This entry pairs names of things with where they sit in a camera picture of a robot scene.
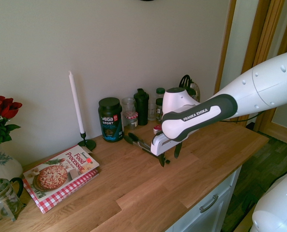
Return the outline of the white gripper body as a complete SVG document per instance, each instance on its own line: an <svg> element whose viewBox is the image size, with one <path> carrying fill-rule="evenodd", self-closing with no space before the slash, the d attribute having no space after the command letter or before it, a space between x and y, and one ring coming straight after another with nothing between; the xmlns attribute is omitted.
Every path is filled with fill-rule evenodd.
<svg viewBox="0 0 287 232"><path fill-rule="evenodd" d="M179 143L180 142L168 139L163 133L155 135L151 143L151 153L159 156Z"/></svg>

